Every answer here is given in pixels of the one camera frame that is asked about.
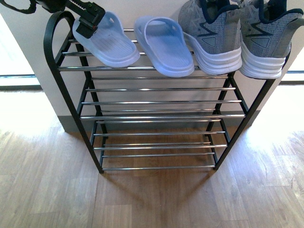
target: slipper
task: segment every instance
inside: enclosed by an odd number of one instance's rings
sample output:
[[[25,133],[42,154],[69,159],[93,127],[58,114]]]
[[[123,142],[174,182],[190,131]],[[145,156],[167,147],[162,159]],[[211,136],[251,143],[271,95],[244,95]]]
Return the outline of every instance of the slipper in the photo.
[[[77,18],[73,24],[74,37],[105,65],[122,68],[139,59],[140,54],[135,44],[124,34],[123,26],[114,13],[105,13],[96,33],[90,39],[76,32],[79,24]]]
[[[176,21],[163,17],[140,17],[135,22],[134,32],[138,43],[161,74],[183,77],[194,71],[192,55]]]

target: rack leg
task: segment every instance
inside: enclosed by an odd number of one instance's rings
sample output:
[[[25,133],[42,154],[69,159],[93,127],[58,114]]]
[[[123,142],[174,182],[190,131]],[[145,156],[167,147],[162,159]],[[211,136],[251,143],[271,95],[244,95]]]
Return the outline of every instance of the rack leg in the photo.
[[[237,128],[237,131],[233,135],[230,143],[228,144],[228,147],[224,150],[223,154],[219,158],[218,163],[216,163],[215,168],[214,168],[215,170],[219,169],[220,165],[223,163],[224,159],[227,157],[231,148],[236,143],[237,139],[239,138],[239,136],[243,132],[244,128],[248,124],[249,120],[251,119],[251,117],[253,116],[253,114],[255,113],[255,111],[257,110],[257,108],[259,107],[261,102],[263,101],[264,97],[266,96],[266,94],[268,93],[269,89],[271,88],[271,86],[273,85],[274,82],[275,82],[275,79],[271,79],[271,80],[269,79],[269,80],[265,81],[265,83],[264,83],[263,87],[261,88],[259,94],[257,95],[256,99],[254,100],[253,104],[251,105],[246,117],[243,119],[243,121],[241,122],[241,124]]]

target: shelf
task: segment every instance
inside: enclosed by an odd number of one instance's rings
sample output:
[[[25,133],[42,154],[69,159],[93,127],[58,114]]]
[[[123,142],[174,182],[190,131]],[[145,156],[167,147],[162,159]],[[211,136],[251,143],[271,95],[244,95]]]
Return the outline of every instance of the shelf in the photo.
[[[261,104],[263,98],[272,86],[274,80],[265,80],[260,92],[256,95],[253,104],[248,107],[242,94],[234,80],[235,72],[222,76],[207,76],[197,71],[187,77],[165,77],[155,72],[153,66],[129,66],[126,68],[110,68],[107,66],[90,66],[87,57],[94,58],[89,52],[74,39],[70,31],[66,40],[63,42],[61,49],[54,58],[53,55],[53,35],[58,22],[66,19],[72,28],[74,17],[69,12],[59,12],[51,16],[44,39],[45,56],[47,63],[52,71],[54,79],[59,90],[71,112],[71,115],[78,126],[79,132],[90,152],[93,161],[100,173],[104,171],[118,170],[154,170],[154,169],[187,169],[187,168],[214,168],[217,170],[225,157],[230,152],[234,143],[250,121],[254,112]],[[125,32],[132,33],[132,29],[126,29]],[[71,51],[70,48],[75,46],[77,51]],[[65,58],[79,58],[79,66],[62,66]],[[146,71],[154,71],[155,74],[146,74]],[[78,106],[75,107],[69,91],[63,80],[62,72],[84,72],[85,83],[83,85]],[[117,75],[109,75],[109,72],[117,72]],[[159,82],[170,82],[168,85],[155,87],[145,87],[141,82],[155,80]],[[216,80],[222,83],[222,86],[209,86],[206,80]],[[171,82],[182,82],[182,87],[178,87]],[[213,93],[215,99],[184,99],[158,100],[153,97],[155,94],[174,94],[174,93]],[[226,99],[226,95],[231,93],[235,99]],[[128,95],[134,95],[136,100],[132,100]],[[115,100],[105,99],[115,95]],[[239,105],[243,114],[222,114],[222,105]],[[95,109],[91,114],[82,114],[86,108]],[[226,123],[227,120],[239,119],[240,124],[235,133],[229,134]],[[84,122],[90,122],[93,125],[91,135],[88,135],[84,128]],[[159,132],[151,132],[150,124],[161,126]],[[187,130],[176,128],[179,124],[190,124]],[[116,124],[121,128],[119,132],[112,131],[110,124]],[[124,126],[133,127],[133,131],[124,130]],[[213,130],[214,125],[220,130]],[[216,137],[222,137],[225,143],[216,143]],[[172,137],[180,137],[180,142],[170,141]],[[159,159],[178,158],[180,162],[184,157],[192,157],[198,164],[191,165],[171,165],[154,166],[147,164],[147,167],[129,167],[124,161],[128,159]],[[111,160],[105,166],[104,161]],[[115,164],[122,167],[108,167]]]

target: chrome bar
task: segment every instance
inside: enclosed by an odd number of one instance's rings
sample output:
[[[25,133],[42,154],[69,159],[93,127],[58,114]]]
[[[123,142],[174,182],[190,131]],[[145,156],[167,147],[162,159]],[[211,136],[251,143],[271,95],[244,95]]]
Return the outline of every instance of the chrome bar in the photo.
[[[111,68],[108,66],[61,66],[58,67],[59,71],[69,72],[69,71],[127,71],[127,70],[155,70],[153,66],[128,66],[126,68]],[[198,66],[194,66],[194,70],[200,70]]]
[[[215,165],[196,165],[196,166],[168,166],[168,167],[143,167],[143,168],[103,168],[104,171],[118,170],[168,170],[168,169],[197,169],[197,168],[214,168]]]
[[[235,88],[122,88],[122,89],[86,89],[89,93],[98,92],[162,92],[162,91],[229,91]]]
[[[103,110],[103,113],[123,113],[123,112],[213,112],[215,108],[205,108],[205,109],[127,109],[127,110]]]
[[[143,79],[166,79],[166,80],[188,80],[188,79],[227,79],[227,76],[187,76],[187,77],[165,77],[165,76],[151,76],[151,77],[92,77],[92,80],[143,80]]]
[[[200,145],[200,146],[139,146],[139,147],[95,147],[96,151],[116,150],[153,150],[153,149],[201,149],[201,148],[225,148],[227,145]]]
[[[241,103],[241,100],[215,100],[215,101],[125,101],[125,102],[82,102],[83,105],[176,105],[176,104],[189,104],[189,103],[204,103],[204,104],[229,104]]]
[[[180,142],[180,143],[134,143],[134,144],[104,144],[104,146],[156,146],[156,145],[209,145],[211,142]]]
[[[144,52],[140,52],[139,54],[141,56],[146,56],[147,55]],[[62,55],[66,56],[66,57],[93,57],[94,56],[91,52],[85,52],[85,51],[82,51],[82,52],[62,52]]]
[[[195,134],[224,134],[225,131],[220,132],[159,132],[159,133],[95,133],[94,136],[151,136],[151,135],[195,135]]]
[[[214,155],[209,153],[168,153],[168,154],[140,154],[140,155],[103,155],[103,158],[138,158],[138,157],[173,157],[173,156],[202,156]]]
[[[183,123],[220,122],[218,120],[182,120]],[[148,121],[97,121],[98,124],[151,124],[151,123],[181,123],[180,120],[148,120]]]
[[[81,116],[81,119],[90,120],[157,120],[157,119],[223,119],[223,118],[244,118],[244,114],[235,115],[164,115],[164,116]]]

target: white wall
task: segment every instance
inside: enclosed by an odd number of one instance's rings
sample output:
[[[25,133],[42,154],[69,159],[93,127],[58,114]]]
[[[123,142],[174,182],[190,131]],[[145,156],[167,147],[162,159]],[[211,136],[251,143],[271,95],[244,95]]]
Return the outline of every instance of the white wall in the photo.
[[[166,16],[177,20],[178,12],[186,0],[95,0],[94,2],[105,8],[107,11],[115,12],[120,17],[125,28],[132,28],[136,18],[143,15]],[[289,9],[300,8],[302,6],[304,6],[304,0],[288,1]],[[69,116],[69,110],[67,109],[52,74],[46,64],[43,52],[43,36],[47,21],[51,14],[38,6],[35,14],[23,15],[9,10],[2,5],[0,5],[0,13],[23,50],[24,55],[29,61],[31,67],[33,68],[33,71],[36,74],[43,90],[48,96],[56,114],[59,116]],[[304,28],[301,28],[293,38],[293,50],[290,60],[284,69],[284,73],[304,46],[304,41],[302,38],[304,31],[303,29]],[[66,31],[67,25],[62,22],[62,25],[60,25],[56,31],[54,39],[54,46],[56,48],[61,45],[61,40],[66,36]],[[262,82],[246,78],[239,72],[237,72],[236,79],[240,84],[244,97],[248,100],[248,103],[251,104],[255,95],[257,94],[257,91],[260,89]],[[81,79],[81,77],[77,77],[75,74],[65,73],[65,81],[68,84],[68,89],[71,92],[74,102],[76,103],[80,96],[79,91],[82,88],[81,84],[83,79]],[[280,79],[277,80],[274,88],[278,85],[279,81]],[[271,95],[274,88],[270,91],[268,97]]]

